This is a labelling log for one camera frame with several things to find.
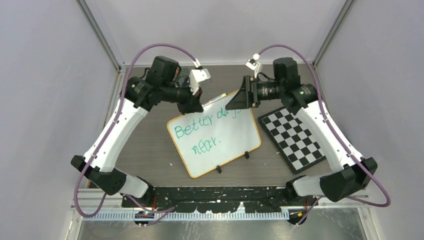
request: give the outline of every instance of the whiteboard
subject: whiteboard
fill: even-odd
[[[155,43],[185,48],[205,64],[244,64],[262,48],[286,44],[312,62],[346,0],[85,0],[114,55],[129,65]],[[183,53],[166,47],[149,50],[136,65],[155,56],[191,64]],[[260,57],[300,58],[275,49]]]
[[[261,145],[250,109],[226,110],[233,93],[203,107],[204,111],[170,120],[168,132],[192,178],[243,156]]]

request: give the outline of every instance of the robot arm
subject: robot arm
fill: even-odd
[[[309,195],[326,196],[337,202],[361,189],[364,189],[370,178],[347,155],[344,148],[336,139],[327,125],[330,122],[334,131],[351,149],[351,155],[361,160],[372,174],[377,169],[376,161],[371,157],[365,159],[360,152],[352,147],[337,125],[334,123],[325,104],[325,116],[322,116],[317,97],[317,90],[311,84],[301,84],[298,75],[297,63],[290,57],[279,58],[273,61],[275,79],[260,81],[258,69],[261,65],[258,57],[253,58],[246,65],[255,71],[253,76],[244,76],[240,90],[225,106],[227,110],[257,108],[262,100],[280,99],[306,127],[310,130],[321,146],[331,173],[319,176],[300,176],[286,183],[286,193],[292,198]]]
[[[104,141],[94,155],[85,177],[95,183],[108,195],[116,193],[141,198],[149,184],[139,177],[132,176],[115,168],[118,156],[133,130],[147,113],[160,102],[177,103],[182,114],[203,112],[199,83],[211,78],[207,69],[197,67],[190,73],[183,73],[178,62],[164,56],[157,56],[145,79],[132,77],[128,80],[125,98],[120,112],[118,100],[112,117],[95,143],[84,155],[75,155],[71,164],[80,172],[93,156],[96,146]],[[116,115],[119,120],[114,123]]]

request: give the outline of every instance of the chessboard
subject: chessboard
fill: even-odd
[[[309,129],[286,107],[257,119],[294,174],[299,174],[326,158]]]

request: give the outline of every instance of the black and white checkered pattern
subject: black and white checkered pattern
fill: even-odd
[[[276,109],[258,120],[293,173],[298,174],[325,159],[311,132],[287,108]]]

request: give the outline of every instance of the white board with yellow border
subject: white board with yellow border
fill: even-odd
[[[206,104],[201,113],[168,122],[169,134],[190,177],[198,178],[261,145],[252,111],[225,109],[233,94]]]

